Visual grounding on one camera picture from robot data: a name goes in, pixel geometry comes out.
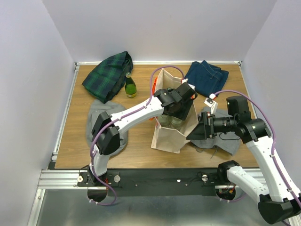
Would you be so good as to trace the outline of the beige canvas tote bag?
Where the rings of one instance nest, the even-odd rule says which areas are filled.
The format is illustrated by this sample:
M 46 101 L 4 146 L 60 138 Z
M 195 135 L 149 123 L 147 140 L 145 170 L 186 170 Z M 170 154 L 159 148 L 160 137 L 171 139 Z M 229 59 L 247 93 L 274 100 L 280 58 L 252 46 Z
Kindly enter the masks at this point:
M 172 76 L 165 69 L 162 69 L 155 79 L 152 91 L 156 92 L 159 89 L 176 89 L 181 85 L 181 78 Z M 178 131 L 162 127 L 156 119 L 156 127 L 152 139 L 151 148 L 161 151 L 179 153 L 180 149 L 184 147 L 189 140 L 186 137 L 198 124 L 198 117 L 194 104 L 192 104 L 186 120 L 183 121 L 182 128 Z

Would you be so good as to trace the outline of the green Perrier bottle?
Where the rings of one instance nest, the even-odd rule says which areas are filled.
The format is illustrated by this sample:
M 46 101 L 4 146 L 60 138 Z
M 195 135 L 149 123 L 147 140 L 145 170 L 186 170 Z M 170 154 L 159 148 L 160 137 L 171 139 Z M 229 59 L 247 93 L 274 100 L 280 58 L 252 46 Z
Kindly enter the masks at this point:
M 126 73 L 125 92 L 129 98 L 134 98 L 137 93 L 136 84 L 131 77 L 131 73 Z

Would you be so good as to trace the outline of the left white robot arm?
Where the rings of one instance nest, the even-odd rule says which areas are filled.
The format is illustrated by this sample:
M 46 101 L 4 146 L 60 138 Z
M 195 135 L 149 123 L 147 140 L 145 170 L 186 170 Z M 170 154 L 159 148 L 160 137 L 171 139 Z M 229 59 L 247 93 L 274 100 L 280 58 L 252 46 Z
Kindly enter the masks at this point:
M 150 118 L 161 115 L 185 120 L 197 96 L 195 86 L 183 80 L 178 88 L 159 89 L 146 101 L 132 108 L 111 115 L 106 112 L 99 114 L 91 131 L 93 141 L 90 148 L 89 182 L 94 186 L 104 182 L 110 155 L 120 147 L 121 134 Z

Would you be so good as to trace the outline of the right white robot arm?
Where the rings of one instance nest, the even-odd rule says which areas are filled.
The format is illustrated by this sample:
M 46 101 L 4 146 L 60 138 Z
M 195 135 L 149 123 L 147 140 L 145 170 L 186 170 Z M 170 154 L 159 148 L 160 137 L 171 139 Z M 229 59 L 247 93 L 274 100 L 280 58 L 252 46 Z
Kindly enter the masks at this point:
M 236 161 L 219 164 L 217 181 L 223 185 L 233 183 L 242 189 L 257 203 L 259 213 L 269 224 L 299 215 L 301 191 L 279 158 L 271 126 L 262 119 L 252 119 L 245 96 L 227 98 L 229 116 L 216 117 L 218 104 L 215 98 L 215 94 L 211 94 L 205 99 L 210 111 L 201 113 L 197 126 L 187 138 L 206 140 L 221 133 L 235 133 L 255 157 L 266 183 L 248 174 Z

